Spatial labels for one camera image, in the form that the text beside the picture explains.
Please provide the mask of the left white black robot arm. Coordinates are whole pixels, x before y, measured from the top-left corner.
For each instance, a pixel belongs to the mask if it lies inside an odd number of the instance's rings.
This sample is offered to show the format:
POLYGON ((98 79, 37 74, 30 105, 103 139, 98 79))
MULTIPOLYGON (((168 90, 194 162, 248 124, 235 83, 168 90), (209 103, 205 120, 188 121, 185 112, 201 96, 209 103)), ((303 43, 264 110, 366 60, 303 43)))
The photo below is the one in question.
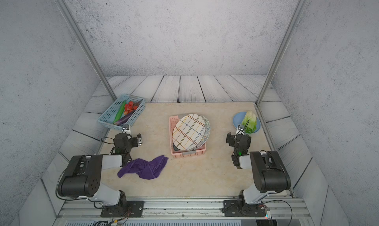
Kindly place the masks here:
POLYGON ((102 171, 126 166, 131 150, 142 145, 142 135, 119 133, 108 155, 73 156, 57 182, 55 194, 65 201, 88 200, 101 209, 102 218, 140 218, 144 201, 128 201, 121 190, 101 182, 102 171))

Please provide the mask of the plaid striped white plate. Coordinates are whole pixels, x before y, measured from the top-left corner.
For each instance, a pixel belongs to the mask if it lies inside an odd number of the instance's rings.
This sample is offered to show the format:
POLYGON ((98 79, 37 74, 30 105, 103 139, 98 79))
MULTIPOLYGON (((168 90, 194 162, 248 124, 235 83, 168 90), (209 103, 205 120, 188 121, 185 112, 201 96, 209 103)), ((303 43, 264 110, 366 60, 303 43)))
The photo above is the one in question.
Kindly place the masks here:
POLYGON ((204 132, 205 122, 201 115, 187 114, 180 118, 173 129, 173 143, 182 151, 190 151, 200 143, 204 132))

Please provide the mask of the colourful speckled round plate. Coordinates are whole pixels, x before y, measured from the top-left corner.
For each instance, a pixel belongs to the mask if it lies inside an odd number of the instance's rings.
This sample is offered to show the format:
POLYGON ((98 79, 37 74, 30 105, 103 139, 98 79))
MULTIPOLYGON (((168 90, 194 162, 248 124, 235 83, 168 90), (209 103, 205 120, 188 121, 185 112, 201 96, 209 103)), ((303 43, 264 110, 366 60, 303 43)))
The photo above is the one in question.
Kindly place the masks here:
POLYGON ((203 120, 205 122, 205 132, 204 132, 204 135, 203 135, 200 143, 198 145, 196 145, 195 147, 191 148, 190 151, 200 149, 205 144, 205 142, 208 140, 210 132, 211 132, 211 125, 209 123, 209 120, 205 116, 201 116, 201 117, 203 118, 203 120))

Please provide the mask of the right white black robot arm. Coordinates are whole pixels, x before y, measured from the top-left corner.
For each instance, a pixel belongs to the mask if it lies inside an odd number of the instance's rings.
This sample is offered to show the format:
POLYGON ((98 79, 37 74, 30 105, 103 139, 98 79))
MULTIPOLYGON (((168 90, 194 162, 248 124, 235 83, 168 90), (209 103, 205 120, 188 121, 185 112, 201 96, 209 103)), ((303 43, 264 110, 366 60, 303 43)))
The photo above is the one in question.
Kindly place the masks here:
POLYGON ((232 162, 238 169, 251 169, 254 183, 241 190, 236 200, 225 200, 222 212, 226 217, 270 218, 263 203, 271 194, 281 193, 291 187, 290 176, 277 151, 250 152, 251 137, 245 133, 228 133, 226 143, 234 148, 232 162))

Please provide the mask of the purple cloth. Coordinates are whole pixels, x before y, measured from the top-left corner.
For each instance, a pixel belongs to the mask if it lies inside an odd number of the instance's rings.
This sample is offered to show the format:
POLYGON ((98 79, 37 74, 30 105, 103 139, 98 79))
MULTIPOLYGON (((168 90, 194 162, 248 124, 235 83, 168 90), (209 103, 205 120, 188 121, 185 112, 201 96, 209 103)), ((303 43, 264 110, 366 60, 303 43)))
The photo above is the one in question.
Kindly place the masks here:
POLYGON ((152 180, 160 176, 169 158, 164 155, 154 158, 152 161, 136 159, 129 162, 118 173, 119 178, 125 174, 137 174, 141 179, 152 180))

